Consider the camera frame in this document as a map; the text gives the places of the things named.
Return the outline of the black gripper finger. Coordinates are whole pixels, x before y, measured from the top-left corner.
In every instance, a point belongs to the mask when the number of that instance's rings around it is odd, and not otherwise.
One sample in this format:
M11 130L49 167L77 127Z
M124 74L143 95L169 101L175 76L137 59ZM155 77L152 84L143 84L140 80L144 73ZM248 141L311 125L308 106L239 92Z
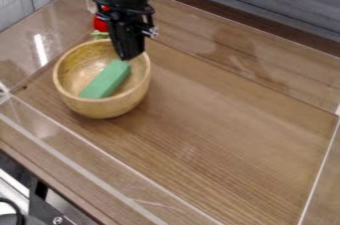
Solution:
M128 54L127 58L131 60L137 57L145 50L145 37L143 30L137 24L131 24L127 30L128 34Z
M120 58L129 58L129 41L127 39L125 26L115 21L109 22L109 36Z

